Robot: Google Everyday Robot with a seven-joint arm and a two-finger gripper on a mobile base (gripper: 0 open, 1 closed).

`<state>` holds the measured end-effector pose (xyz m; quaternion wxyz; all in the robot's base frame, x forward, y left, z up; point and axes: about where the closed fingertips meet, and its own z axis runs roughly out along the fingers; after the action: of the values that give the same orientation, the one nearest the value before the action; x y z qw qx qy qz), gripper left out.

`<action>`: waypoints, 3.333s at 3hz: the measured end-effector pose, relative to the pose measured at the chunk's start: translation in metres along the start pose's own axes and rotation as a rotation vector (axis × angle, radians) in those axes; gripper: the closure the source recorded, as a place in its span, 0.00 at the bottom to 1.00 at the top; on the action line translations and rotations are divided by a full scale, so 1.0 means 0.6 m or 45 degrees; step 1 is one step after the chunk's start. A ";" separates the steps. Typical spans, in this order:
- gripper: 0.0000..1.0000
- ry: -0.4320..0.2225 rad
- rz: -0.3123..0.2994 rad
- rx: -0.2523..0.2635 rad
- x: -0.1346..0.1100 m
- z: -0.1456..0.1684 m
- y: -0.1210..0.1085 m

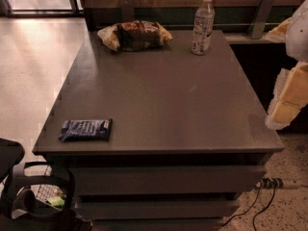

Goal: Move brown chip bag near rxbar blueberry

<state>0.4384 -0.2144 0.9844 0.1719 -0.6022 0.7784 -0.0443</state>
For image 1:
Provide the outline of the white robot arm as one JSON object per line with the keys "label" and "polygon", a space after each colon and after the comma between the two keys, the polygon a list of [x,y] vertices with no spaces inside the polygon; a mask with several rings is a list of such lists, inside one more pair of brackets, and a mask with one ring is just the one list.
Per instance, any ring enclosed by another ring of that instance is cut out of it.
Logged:
{"label": "white robot arm", "polygon": [[284,42],[287,55],[297,60],[291,70],[280,70],[267,110],[266,125],[281,130],[308,104],[308,0],[290,18],[269,31],[266,39]]}

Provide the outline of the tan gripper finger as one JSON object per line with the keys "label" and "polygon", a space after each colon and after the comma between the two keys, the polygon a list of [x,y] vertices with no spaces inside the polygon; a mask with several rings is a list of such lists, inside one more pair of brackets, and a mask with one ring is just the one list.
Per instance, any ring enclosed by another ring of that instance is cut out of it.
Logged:
{"label": "tan gripper finger", "polygon": [[281,22],[278,26],[268,31],[266,34],[266,40],[271,42],[284,42],[286,40],[290,22],[291,18],[289,17]]}
{"label": "tan gripper finger", "polygon": [[308,64],[302,64],[292,68],[288,74],[271,119],[278,123],[290,124],[307,104]]}

